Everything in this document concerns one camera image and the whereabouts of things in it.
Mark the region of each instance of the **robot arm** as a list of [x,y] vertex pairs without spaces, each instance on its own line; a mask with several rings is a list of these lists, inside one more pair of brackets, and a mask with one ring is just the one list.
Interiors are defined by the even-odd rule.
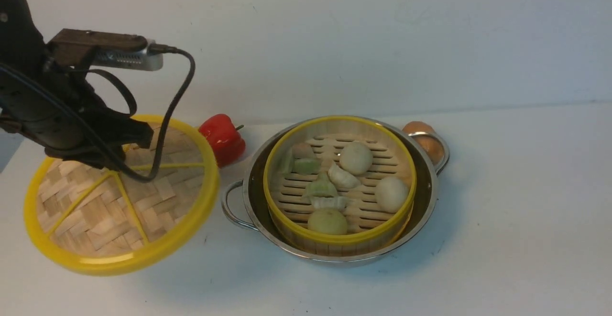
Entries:
[[[162,67],[161,53],[190,59],[190,73],[162,122],[156,152],[161,156],[162,134],[193,78],[193,57],[139,35],[64,29],[44,43],[26,0],[0,0],[0,38],[0,128],[37,142],[50,157],[121,170],[143,182],[155,177],[159,162],[153,162],[149,176],[141,176],[125,166],[122,150],[129,143],[149,148],[153,130],[146,122],[132,120],[136,102],[123,83],[90,66],[157,70]],[[120,90],[129,114],[105,105],[85,80],[90,72],[101,74]]]

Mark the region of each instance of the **red bell pepper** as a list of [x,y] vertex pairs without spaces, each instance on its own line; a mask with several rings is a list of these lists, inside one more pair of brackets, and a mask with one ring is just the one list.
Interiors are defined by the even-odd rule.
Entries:
[[236,161],[247,148],[238,132],[243,126],[234,127],[229,116],[217,114],[206,120],[198,129],[208,140],[219,168]]

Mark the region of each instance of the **stainless steel pot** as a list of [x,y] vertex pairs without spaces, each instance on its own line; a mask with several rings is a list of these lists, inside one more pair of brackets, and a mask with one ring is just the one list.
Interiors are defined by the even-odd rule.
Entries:
[[[448,163],[448,146],[446,145],[446,142],[435,133],[416,132],[406,135],[406,133],[403,133],[399,129],[389,124],[385,124],[384,122],[377,120],[374,120],[374,122],[390,130],[398,138],[400,138],[402,142],[404,142],[412,155],[413,160],[415,161],[418,176],[413,213],[410,221],[404,229],[402,237],[393,244],[377,251],[372,251],[362,255],[331,257],[301,251],[297,248],[293,248],[293,246],[284,241],[273,224],[272,218],[268,211],[266,197],[264,196],[263,192],[263,171],[264,166],[266,165],[267,157],[274,147],[274,144],[276,144],[276,142],[285,133],[287,133],[287,131],[295,126],[298,126],[301,122],[280,131],[260,147],[257,153],[255,153],[253,156],[253,162],[245,173],[244,179],[230,184],[225,188],[223,194],[221,194],[223,213],[232,223],[245,229],[252,229],[254,231],[261,232],[273,244],[276,244],[278,247],[288,253],[296,255],[302,259],[331,266],[361,266],[363,264],[381,259],[384,257],[384,255],[387,255],[388,253],[401,247],[420,231],[425,223],[427,223],[427,220],[429,220],[431,212],[433,212],[437,201],[437,175],[442,172],[444,166],[446,166],[446,163]],[[435,138],[435,140],[442,144],[442,148],[444,149],[444,157],[442,157],[442,160],[436,166],[432,165],[426,152],[412,138],[419,136]],[[251,218],[251,222],[242,220],[235,216],[228,205],[228,196],[230,192],[238,187],[242,187],[244,206],[247,209],[249,218]]]

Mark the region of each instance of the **yellow plastic spoke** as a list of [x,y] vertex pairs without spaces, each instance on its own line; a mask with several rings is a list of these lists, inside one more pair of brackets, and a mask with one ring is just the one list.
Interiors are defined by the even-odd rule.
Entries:
[[106,179],[108,179],[109,176],[111,176],[111,173],[105,173],[104,175],[102,175],[98,180],[94,182],[93,185],[91,185],[90,188],[87,188],[85,192],[81,194],[81,196],[79,196],[75,201],[73,201],[72,204],[70,204],[70,206],[64,211],[62,216],[57,220],[57,222],[53,224],[53,227],[46,233],[46,236],[50,237],[51,234],[54,233],[55,230],[57,230],[57,227],[59,227],[59,225],[62,224],[62,222],[66,219],[66,217],[68,217],[68,215],[72,213],[72,211],[74,211],[75,208],[77,208],[77,206],[81,203],[81,201],[85,200],[85,198],[89,194],[91,194],[91,192],[93,192],[94,189],[98,188],[98,186],[101,185]]
[[144,233],[144,229],[142,228],[142,223],[138,219],[138,214],[136,214],[134,205],[131,204],[130,198],[127,196],[127,192],[125,192],[125,187],[123,185],[123,181],[121,181],[121,177],[119,177],[119,174],[116,172],[113,172],[112,175],[115,181],[117,181],[117,186],[119,187],[121,196],[123,196],[123,200],[125,200],[125,204],[127,205],[127,209],[130,211],[130,215],[134,220],[134,224],[136,224],[136,228],[138,229],[140,236],[142,236],[142,241],[144,242],[144,244],[149,243],[149,238],[147,237],[147,234]]
[[[192,162],[192,163],[166,163],[160,164],[160,169],[171,169],[171,168],[190,168],[192,166],[205,166],[204,162]],[[151,164],[146,165],[134,165],[130,166],[132,170],[151,170]]]

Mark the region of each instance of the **bamboo steamer lid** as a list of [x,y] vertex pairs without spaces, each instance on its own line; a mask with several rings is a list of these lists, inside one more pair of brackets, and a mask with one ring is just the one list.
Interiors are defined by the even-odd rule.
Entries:
[[[151,169],[161,116],[135,116],[154,130],[149,149],[125,146],[125,163]],[[171,120],[155,180],[47,158],[33,177],[24,219],[33,244],[69,270],[116,275],[139,270],[174,252],[208,218],[219,171],[206,139]]]

